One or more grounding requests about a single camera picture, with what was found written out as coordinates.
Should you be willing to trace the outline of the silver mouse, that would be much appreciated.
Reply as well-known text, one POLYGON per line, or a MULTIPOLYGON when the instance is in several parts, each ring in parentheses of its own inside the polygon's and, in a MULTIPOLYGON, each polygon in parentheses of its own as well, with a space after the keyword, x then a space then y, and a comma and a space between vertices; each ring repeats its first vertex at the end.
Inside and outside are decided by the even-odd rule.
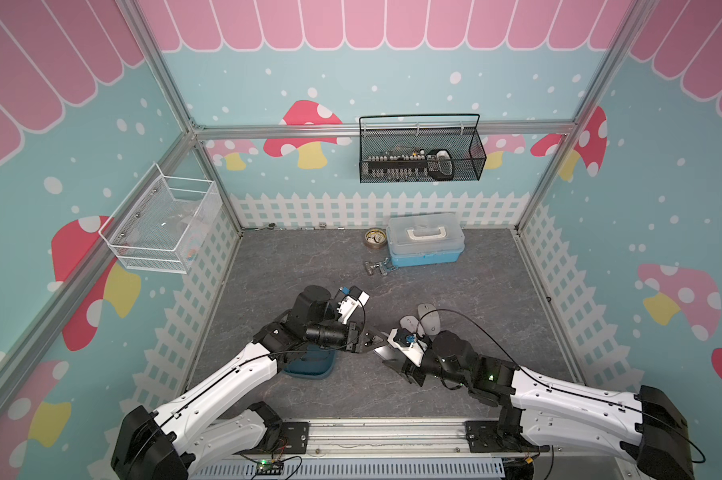
POLYGON ((392 369, 400 369, 408 361, 408 358, 400 350, 390 345, 378 347, 374 353, 392 369))

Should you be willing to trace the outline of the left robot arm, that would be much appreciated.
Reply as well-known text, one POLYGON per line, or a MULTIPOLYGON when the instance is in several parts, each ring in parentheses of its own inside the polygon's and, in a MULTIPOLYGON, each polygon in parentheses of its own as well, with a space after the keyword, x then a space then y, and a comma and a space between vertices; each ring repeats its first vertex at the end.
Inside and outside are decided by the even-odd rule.
POLYGON ((224 457, 275 446, 282 420, 263 402, 233 419, 221 415, 301 359, 309 346, 362 354, 387 345, 366 321, 368 294, 310 285, 292 308, 263 326, 226 365, 156 409, 138 406, 122 421, 110 465, 120 479, 188 479, 224 457))

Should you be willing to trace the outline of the dark teal storage box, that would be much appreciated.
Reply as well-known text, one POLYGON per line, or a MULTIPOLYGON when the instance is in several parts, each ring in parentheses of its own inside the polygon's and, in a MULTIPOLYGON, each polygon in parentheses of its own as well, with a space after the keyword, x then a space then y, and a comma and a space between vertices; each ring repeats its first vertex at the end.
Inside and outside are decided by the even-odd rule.
POLYGON ((322 380, 333 371, 336 351, 309 345, 307 352, 298 360, 289 363, 283 372, 289 376, 307 380, 322 380))

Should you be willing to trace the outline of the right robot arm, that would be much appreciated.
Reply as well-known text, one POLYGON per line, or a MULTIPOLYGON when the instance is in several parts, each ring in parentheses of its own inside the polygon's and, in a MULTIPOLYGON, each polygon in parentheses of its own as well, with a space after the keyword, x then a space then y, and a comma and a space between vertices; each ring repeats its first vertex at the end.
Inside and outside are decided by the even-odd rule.
POLYGON ((694 476, 688 423, 660 389, 637 393, 560 381, 514 363, 480 355, 444 330, 427 340, 406 329, 387 338, 390 367, 411 383, 434 377, 497 407, 497 435, 530 446, 575 446, 633 462, 653 479, 694 476))

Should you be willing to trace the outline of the grey mouse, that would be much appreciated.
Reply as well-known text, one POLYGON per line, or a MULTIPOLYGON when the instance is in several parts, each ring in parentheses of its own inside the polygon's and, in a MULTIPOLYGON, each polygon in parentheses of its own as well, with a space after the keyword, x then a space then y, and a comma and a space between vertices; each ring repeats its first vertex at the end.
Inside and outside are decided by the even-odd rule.
POLYGON ((417 306, 417 320, 419 335, 435 337, 441 330, 440 315, 433 304, 419 304, 417 306))

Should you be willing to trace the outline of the white mouse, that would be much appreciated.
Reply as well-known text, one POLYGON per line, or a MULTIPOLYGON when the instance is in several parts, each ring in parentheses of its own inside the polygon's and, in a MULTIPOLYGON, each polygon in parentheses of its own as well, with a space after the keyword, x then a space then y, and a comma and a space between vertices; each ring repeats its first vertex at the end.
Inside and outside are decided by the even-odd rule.
POLYGON ((407 330, 412 334, 422 335, 424 333, 421 322, 412 315, 402 317, 399 321, 399 325, 402 329, 407 330))

